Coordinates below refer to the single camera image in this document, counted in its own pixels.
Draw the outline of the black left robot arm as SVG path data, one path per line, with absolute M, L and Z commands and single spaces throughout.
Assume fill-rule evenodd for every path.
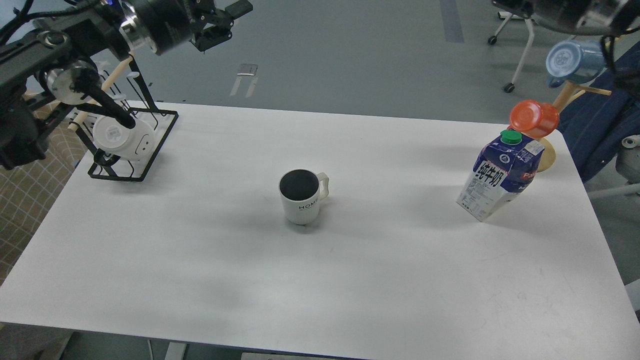
M 125 60 L 147 45 L 162 55 L 183 43 L 204 52 L 228 41 L 238 18 L 254 6 L 237 0 L 73 0 L 59 11 L 30 13 L 27 0 L 1 29 L 1 166 L 43 160 L 48 136 L 72 109 L 114 118 L 132 116 L 102 89 L 91 57 L 109 50 Z

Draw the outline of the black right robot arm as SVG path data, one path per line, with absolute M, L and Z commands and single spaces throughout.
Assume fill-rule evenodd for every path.
M 492 4 L 524 19 L 535 18 L 555 32 L 600 36 L 602 49 L 606 39 L 639 31 L 632 27 L 639 21 L 638 0 L 494 0 Z

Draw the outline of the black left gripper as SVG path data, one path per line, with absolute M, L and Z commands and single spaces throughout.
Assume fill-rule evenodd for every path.
M 119 33 L 130 50 L 148 46 L 156 55 L 183 43 L 204 53 L 230 40 L 236 21 L 254 9 L 249 0 L 236 0 L 224 9 L 214 0 L 121 0 L 119 4 L 123 13 Z

